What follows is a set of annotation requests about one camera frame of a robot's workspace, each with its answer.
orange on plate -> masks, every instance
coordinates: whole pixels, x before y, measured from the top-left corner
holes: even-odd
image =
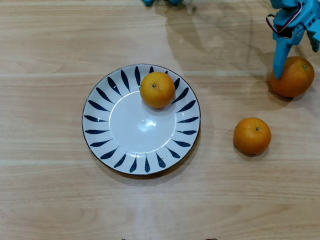
[[[152,72],[141,82],[142,100],[152,108],[163,108],[171,103],[176,93],[171,77],[163,72]]]
[[[247,154],[261,154],[271,142],[271,131],[261,119],[245,118],[235,127],[233,139],[241,151]]]
[[[292,56],[286,60],[280,79],[272,72],[271,86],[281,96],[297,97],[308,90],[314,78],[315,70],[311,63],[303,57]]]

blue robotic arm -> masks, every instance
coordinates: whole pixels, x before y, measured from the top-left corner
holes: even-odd
[[[294,45],[298,45],[305,31],[314,52],[320,45],[320,3],[318,0],[270,0],[276,14],[269,14],[267,23],[273,30],[276,48],[273,70],[276,78],[281,78],[288,54]]]

ceramic plate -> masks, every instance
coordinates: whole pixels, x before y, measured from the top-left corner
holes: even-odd
[[[152,72],[174,81],[175,99],[163,109],[148,107],[140,96],[140,83]],[[82,130],[102,163],[122,173],[147,175],[187,155],[200,119],[196,95],[182,77],[161,66],[138,64],[110,73],[93,88],[83,108]]]

table surface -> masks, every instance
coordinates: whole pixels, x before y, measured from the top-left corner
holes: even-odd
[[[1,0],[0,239],[318,240],[319,75],[295,99],[270,91],[269,12],[268,0]],[[292,54],[319,69],[307,38]],[[81,127],[95,84],[137,63],[183,76],[202,113],[191,153],[151,177],[105,167]],[[273,134],[255,157],[233,146],[252,116]]]

blue leaf pattern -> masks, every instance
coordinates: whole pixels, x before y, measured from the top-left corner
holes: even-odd
[[[171,103],[171,104],[174,104],[174,103],[180,101],[181,99],[183,99],[188,94],[188,91],[189,91],[189,88],[187,87],[185,90],[183,90],[183,92],[180,94],[180,96],[178,96],[178,98],[176,100],[174,100],[173,103]]]
[[[135,67],[134,75],[135,75],[136,83],[138,84],[138,86],[140,88],[141,76],[140,76],[139,68],[137,66]]]
[[[179,84],[180,84],[180,78],[178,78],[178,79],[174,82],[175,90],[177,90],[177,89],[178,89]]]
[[[97,88],[96,88],[96,91],[100,94],[100,96],[101,96],[103,99],[105,99],[105,100],[107,100],[108,102],[114,104],[114,103],[107,97],[107,95],[105,94],[105,92],[102,91],[100,88],[97,87]]]
[[[110,86],[117,94],[119,94],[119,95],[122,97],[122,95],[121,95],[120,92],[119,92],[119,89],[118,89],[117,85],[116,85],[115,82],[112,80],[112,78],[108,76],[107,80],[108,80],[109,86]]]
[[[110,112],[108,111],[107,109],[105,109],[104,107],[100,106],[98,103],[94,102],[94,101],[91,101],[89,100],[88,101],[92,107],[94,107],[95,109],[98,109],[98,110],[101,110],[101,111],[106,111],[106,112]]]
[[[199,118],[198,116],[195,116],[195,117],[192,117],[192,118],[189,118],[189,119],[186,119],[186,120],[178,121],[178,123],[179,124],[192,123],[195,120],[197,120],[198,118]]]
[[[192,135],[192,134],[195,134],[197,131],[192,130],[192,131],[177,131],[177,132],[186,134],[186,135]]]
[[[120,167],[124,163],[126,156],[127,156],[127,153],[125,153],[123,157],[114,165],[114,168]]]
[[[164,169],[166,167],[165,162],[162,160],[161,157],[159,157],[158,153],[155,153],[155,154],[156,154],[156,158],[158,159],[159,167]]]
[[[128,81],[127,75],[125,74],[125,72],[124,72],[123,70],[121,70],[121,78],[122,78],[122,81],[123,81],[124,85],[125,85],[126,88],[129,90],[129,93],[131,93],[131,92],[130,92],[129,81]]]
[[[103,134],[105,132],[108,132],[109,130],[86,130],[85,132],[87,134]]]
[[[145,170],[147,173],[150,172],[150,165],[149,165],[149,162],[148,162],[147,155],[145,155],[144,170]]]
[[[167,146],[165,146],[165,147],[169,150],[169,152],[171,153],[172,157],[174,157],[176,159],[180,158],[180,156],[176,152],[170,150]]]
[[[89,115],[84,115],[84,117],[92,122],[96,122],[96,123],[102,123],[102,122],[108,122],[105,120],[100,120],[100,118],[95,118],[93,116],[89,116]]]
[[[178,144],[179,146],[184,147],[184,148],[191,146],[189,143],[186,143],[186,142],[184,142],[184,141],[175,141],[175,140],[173,140],[173,139],[171,139],[171,140],[174,141],[174,142],[175,142],[176,144]]]
[[[90,146],[91,147],[101,147],[103,144],[106,144],[107,142],[111,141],[112,139],[110,140],[107,140],[107,141],[101,141],[101,142],[95,142],[95,143],[92,143]]]
[[[189,110],[190,108],[192,108],[195,105],[195,103],[196,103],[196,100],[189,102],[187,105],[185,105],[183,108],[181,108],[180,111],[178,111],[177,113],[181,113],[181,112]]]
[[[118,149],[119,147],[117,147],[115,150],[112,150],[104,155],[102,155],[100,158],[101,159],[109,159],[113,156],[113,154],[115,153],[115,151]]]
[[[137,157],[135,158],[129,172],[132,173],[133,171],[135,171],[137,169]]]

